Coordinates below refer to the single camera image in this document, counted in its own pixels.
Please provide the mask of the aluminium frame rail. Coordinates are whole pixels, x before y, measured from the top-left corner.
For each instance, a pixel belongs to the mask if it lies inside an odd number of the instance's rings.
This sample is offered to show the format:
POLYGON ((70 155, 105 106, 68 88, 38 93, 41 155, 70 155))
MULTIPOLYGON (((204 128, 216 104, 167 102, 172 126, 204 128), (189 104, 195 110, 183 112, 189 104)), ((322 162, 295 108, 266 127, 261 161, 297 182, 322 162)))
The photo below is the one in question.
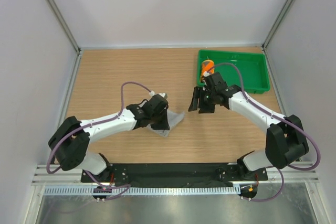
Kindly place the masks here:
POLYGON ((315 170, 307 170, 308 162, 296 162, 300 169, 261 168, 240 174, 235 163, 170 163, 170 164, 122 164, 111 165, 111 172, 98 178, 102 184, 130 184, 141 188, 216 187, 226 184, 298 183, 318 182, 315 170))

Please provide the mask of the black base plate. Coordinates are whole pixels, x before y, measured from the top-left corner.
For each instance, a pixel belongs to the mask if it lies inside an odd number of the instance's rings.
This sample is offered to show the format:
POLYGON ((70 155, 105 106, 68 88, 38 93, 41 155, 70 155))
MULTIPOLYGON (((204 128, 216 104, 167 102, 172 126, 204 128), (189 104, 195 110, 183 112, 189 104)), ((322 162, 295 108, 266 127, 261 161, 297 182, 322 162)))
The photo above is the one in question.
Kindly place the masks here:
POLYGON ((236 163, 114 163, 110 170, 105 178, 97 180, 142 188, 222 187, 229 182, 268 180, 265 168, 247 172, 236 163))

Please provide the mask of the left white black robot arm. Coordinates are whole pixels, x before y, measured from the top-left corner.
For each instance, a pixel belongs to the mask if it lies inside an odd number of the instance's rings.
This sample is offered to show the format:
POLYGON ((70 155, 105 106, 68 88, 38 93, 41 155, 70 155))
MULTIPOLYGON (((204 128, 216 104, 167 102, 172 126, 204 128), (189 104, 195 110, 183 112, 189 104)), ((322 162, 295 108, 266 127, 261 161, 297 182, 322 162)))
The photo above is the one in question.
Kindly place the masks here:
POLYGON ((68 117, 48 141, 51 155, 64 171, 80 168, 98 181, 106 182, 111 177, 110 163, 102 154, 90 153, 89 145, 110 135, 147 126, 169 130, 166 98, 166 93, 155 94, 148 101, 130 104, 121 112, 92 120, 68 117))

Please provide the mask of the green plastic tray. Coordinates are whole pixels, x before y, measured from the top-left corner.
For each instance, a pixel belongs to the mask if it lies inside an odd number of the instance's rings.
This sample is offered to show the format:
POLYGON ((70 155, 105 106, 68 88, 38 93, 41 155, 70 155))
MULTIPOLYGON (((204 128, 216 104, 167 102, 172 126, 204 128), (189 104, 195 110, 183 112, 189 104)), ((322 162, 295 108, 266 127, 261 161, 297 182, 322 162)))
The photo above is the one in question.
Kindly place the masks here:
POLYGON ((270 90, 270 82, 266 65, 266 58, 263 54, 220 51, 201 49, 198 52, 197 61, 197 86, 204 84, 200 81, 202 63, 205 60, 214 62, 215 71, 219 72, 229 86, 240 85, 240 72, 244 89, 248 93, 263 94, 270 90))

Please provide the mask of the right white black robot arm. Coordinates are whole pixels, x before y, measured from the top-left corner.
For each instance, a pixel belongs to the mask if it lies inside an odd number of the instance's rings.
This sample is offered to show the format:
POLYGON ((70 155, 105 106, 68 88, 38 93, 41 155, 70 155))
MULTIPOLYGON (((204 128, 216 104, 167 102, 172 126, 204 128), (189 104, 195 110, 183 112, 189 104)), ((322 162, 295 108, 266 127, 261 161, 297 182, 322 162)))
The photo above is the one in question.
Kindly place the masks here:
POLYGON ((266 135, 265 148, 252 151, 237 160, 236 173, 248 180, 259 169, 273 166, 282 169, 308 153, 307 138, 301 120, 273 112, 255 101, 243 88, 229 86, 220 73, 204 78, 203 87, 195 87, 189 111, 214 113, 217 105, 249 119, 266 135))

